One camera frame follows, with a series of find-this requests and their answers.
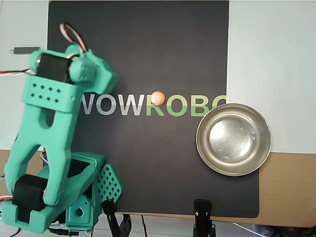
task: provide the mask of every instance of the red white black wire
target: red white black wire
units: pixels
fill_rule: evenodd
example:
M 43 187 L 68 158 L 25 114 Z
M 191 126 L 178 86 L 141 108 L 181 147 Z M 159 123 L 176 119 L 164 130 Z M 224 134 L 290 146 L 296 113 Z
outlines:
M 82 36 L 79 34 L 78 31 L 74 29 L 72 25 L 69 23 L 63 23 L 59 26 L 60 32 L 62 35 L 71 43 L 75 43 L 78 45 L 81 53 L 86 53 L 88 51 L 88 47 L 86 43 L 84 42 Z M 75 36 L 75 39 L 69 34 L 67 30 L 70 30 L 71 33 Z M 78 56 L 77 53 L 73 53 L 67 56 L 67 58 L 72 59 L 74 57 Z M 14 71 L 0 71 L 0 76 L 17 76 L 21 74 L 28 74 L 32 70 L 30 68 L 23 69 L 23 70 L 14 70 Z

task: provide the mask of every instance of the cable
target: cable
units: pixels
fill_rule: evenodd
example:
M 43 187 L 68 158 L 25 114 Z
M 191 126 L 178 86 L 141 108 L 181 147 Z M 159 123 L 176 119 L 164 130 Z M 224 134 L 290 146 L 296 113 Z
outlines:
M 85 53 L 88 51 L 88 47 L 85 44 L 82 36 L 78 33 L 78 31 L 76 31 L 74 29 L 74 27 L 72 25 L 70 25 L 69 23 L 63 23 L 59 25 L 59 29 L 60 32 L 63 34 L 63 36 L 65 37 L 66 40 L 68 40 L 71 43 L 75 43 L 79 46 L 80 48 L 80 52 L 81 53 Z M 71 30 L 71 32 L 75 35 L 77 40 L 74 40 L 70 34 L 67 32 L 67 29 Z
M 23 70 L 12 70 L 12 71 L 0 71 L 0 76 L 17 76 L 21 74 L 28 74 L 31 69 L 23 69 Z
M 141 215 L 142 217 L 142 223 L 143 223 L 143 227 L 144 227 L 144 234 L 145 234 L 145 237 L 147 237 L 147 229 L 146 229 L 146 224 L 145 224 L 145 221 L 144 221 L 144 216 Z
M 12 196 L 0 196 L 0 202 L 10 200 L 12 200 Z
M 48 228 L 48 231 L 51 232 L 52 234 L 56 234 L 59 236 L 78 236 L 79 235 L 79 231 L 69 231 L 65 229 Z
M 17 230 L 17 232 L 15 232 L 13 235 L 11 235 L 11 236 L 9 236 L 9 237 L 14 237 L 14 236 L 18 235 L 18 233 L 20 233 L 20 232 L 21 232 L 21 228 L 19 228 L 19 229 Z
M 40 158 L 42 159 L 42 161 L 44 161 L 47 165 L 49 165 L 48 161 L 44 158 L 44 154 L 46 154 L 46 151 L 42 151 L 40 153 Z
M 244 230 L 249 231 L 249 232 L 251 232 L 251 233 L 253 233 L 253 234 L 257 235 L 257 236 L 260 236 L 260 237 L 268 237 L 268 236 L 264 236 L 264 235 L 262 235 L 262 234 L 260 234 L 260 233 L 257 233 L 257 232 L 255 232 L 255 231 L 253 231 L 253 230 L 251 230 L 251 229 L 248 229 L 247 227 L 242 226 L 242 225 L 240 225 L 240 224 L 237 224 L 237 223 L 235 223 L 235 222 L 233 222 L 233 224 L 236 225 L 236 226 L 238 226 L 238 227 L 240 227 L 240 228 L 243 228 Z
M 93 232 L 94 232 L 94 229 L 91 229 L 90 237 L 93 237 Z

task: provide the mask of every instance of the green letter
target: green letter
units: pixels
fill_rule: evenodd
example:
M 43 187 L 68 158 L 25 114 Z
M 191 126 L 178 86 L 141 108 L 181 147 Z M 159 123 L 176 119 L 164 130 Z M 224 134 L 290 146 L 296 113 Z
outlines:
M 147 102 L 146 102 L 146 116 L 152 115 L 152 108 L 154 108 L 159 116 L 164 116 L 163 112 L 159 108 L 159 106 L 152 104 L 152 95 L 147 95 Z
M 181 109 L 180 112 L 174 112 L 172 110 L 172 106 L 171 106 L 172 105 L 172 101 L 174 101 L 175 99 L 178 99 L 178 100 L 180 100 L 182 102 L 182 109 Z M 175 117 L 182 116 L 182 115 L 184 115 L 186 113 L 187 109 L 188 109 L 187 100 L 182 95 L 173 95 L 167 101 L 167 111 L 172 116 L 175 116 Z
M 197 104 L 197 99 L 202 100 L 203 102 Z M 191 95 L 191 116 L 192 117 L 203 117 L 209 111 L 207 107 L 208 98 L 205 95 Z M 197 113 L 197 108 L 202 108 L 202 113 Z
M 213 109 L 217 107 L 217 104 L 220 100 L 226 100 L 226 95 L 219 95 L 215 97 L 215 99 L 213 100 L 213 105 L 212 105 Z

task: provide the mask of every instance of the white letter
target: white letter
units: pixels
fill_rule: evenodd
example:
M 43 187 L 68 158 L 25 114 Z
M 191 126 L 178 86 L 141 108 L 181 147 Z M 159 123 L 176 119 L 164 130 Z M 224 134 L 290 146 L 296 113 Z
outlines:
M 82 104 L 83 104 L 83 110 L 84 110 L 85 115 L 89 115 L 91 113 L 93 101 L 94 101 L 94 94 L 91 94 L 90 99 L 89 99 L 89 105 L 87 107 L 87 102 L 85 100 L 85 96 L 82 95 Z
M 124 108 L 123 95 L 118 95 L 118 102 L 119 102 L 119 106 L 120 106 L 120 110 L 122 112 L 122 115 L 126 116 L 128 114 L 130 103 L 132 103 L 134 115 L 139 116 L 140 112 L 142 110 L 142 107 L 143 107 L 144 97 L 145 97 L 145 95 L 139 95 L 138 106 L 136 107 L 134 95 L 128 95 L 126 107 Z
M 103 111 L 101 108 L 101 101 L 103 99 L 109 99 L 111 101 L 111 108 L 109 111 Z M 116 107 L 117 107 L 117 102 L 115 101 L 114 97 L 112 95 L 100 95 L 99 98 L 97 99 L 97 111 L 102 114 L 102 115 L 111 115 L 114 113 Z

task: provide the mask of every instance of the mounting hole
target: mounting hole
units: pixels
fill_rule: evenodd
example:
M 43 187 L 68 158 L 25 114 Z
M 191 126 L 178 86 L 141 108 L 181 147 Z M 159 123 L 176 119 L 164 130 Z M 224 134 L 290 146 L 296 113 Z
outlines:
M 79 208 L 76 212 L 75 212 L 76 216 L 82 216 L 83 215 L 83 211 Z

